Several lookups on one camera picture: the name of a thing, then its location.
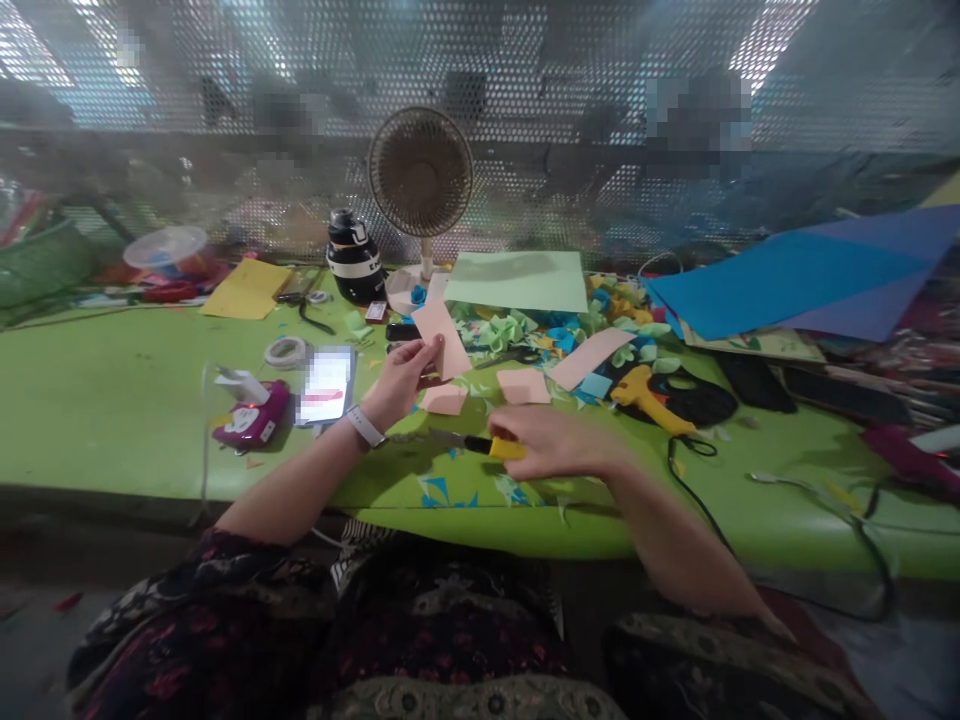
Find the hand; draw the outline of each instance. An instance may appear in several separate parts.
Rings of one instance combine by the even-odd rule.
[[[443,335],[437,335],[429,343],[413,340],[387,355],[376,386],[360,402],[363,414],[377,430],[386,433],[409,415],[421,390],[443,384],[433,364],[442,347]]]
[[[552,408],[500,408],[490,415],[487,427],[491,435],[527,446],[523,460],[504,463],[517,482],[571,475],[606,479],[609,473],[635,464],[614,434]]]

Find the black water bottle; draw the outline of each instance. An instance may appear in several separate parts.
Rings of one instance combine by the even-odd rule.
[[[380,252],[363,221],[355,219],[352,210],[340,208],[330,213],[327,230],[327,263],[337,278],[340,294],[354,305],[386,300]]]

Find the green table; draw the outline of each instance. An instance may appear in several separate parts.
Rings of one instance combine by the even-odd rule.
[[[332,278],[324,289],[332,290]],[[200,315],[194,309],[132,309],[115,315],[9,332],[0,337],[4,376],[3,482],[33,488],[121,493],[170,499],[199,497],[203,434],[229,409],[228,396],[209,392],[206,411],[200,377],[208,360],[256,372],[262,379],[285,377],[300,389],[302,374],[280,373],[263,364],[263,351],[278,336],[300,335],[315,344],[344,344],[341,298],[313,308],[333,325],[336,339],[302,323],[281,308],[261,322]],[[91,311],[57,316],[66,319]],[[357,392],[378,374],[384,357],[383,328],[358,362]],[[681,351],[694,374],[720,382],[706,356]],[[490,388],[488,401],[502,404],[496,369],[472,371],[460,382]],[[657,427],[617,416],[605,408],[577,410],[575,400],[555,407],[579,412],[630,438],[648,466],[674,487],[665,467],[666,434]],[[748,472],[817,481],[829,479],[866,502],[871,486],[890,470],[857,436],[857,426],[827,412],[802,407],[795,415],[741,409],[760,422],[751,430],[734,422],[729,443],[717,441],[716,458],[681,449],[686,481],[711,508],[741,559],[755,567],[869,569],[870,561],[850,528],[799,490],[767,486]],[[462,416],[417,411],[395,432],[432,425],[483,432],[486,402],[468,399]],[[309,430],[281,433],[266,452],[237,457],[210,453],[208,494],[233,500],[257,479],[311,441]],[[248,469],[248,459],[262,463]],[[371,453],[334,498],[334,507],[388,527],[452,542],[556,558],[612,558],[632,548],[609,495],[587,481],[551,481],[526,488],[529,505],[508,507],[497,490],[502,466],[473,455],[451,457],[429,443],[400,445]],[[448,497],[430,478],[444,478]],[[424,487],[441,504],[423,507]],[[683,498],[681,491],[676,490]],[[582,506],[561,523],[559,496]],[[906,576],[960,579],[960,512],[950,505],[906,492],[885,494],[876,516],[887,545],[897,552]]]

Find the yellow utility knife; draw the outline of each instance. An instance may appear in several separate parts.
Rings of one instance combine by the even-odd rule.
[[[430,436],[447,447],[459,447],[470,452],[489,455],[497,460],[522,460],[527,456],[525,445],[503,438],[481,438],[430,428]]]

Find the phone screen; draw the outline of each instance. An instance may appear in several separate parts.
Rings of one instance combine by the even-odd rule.
[[[297,406],[297,425],[343,417],[353,388],[353,348],[322,348],[313,353]]]

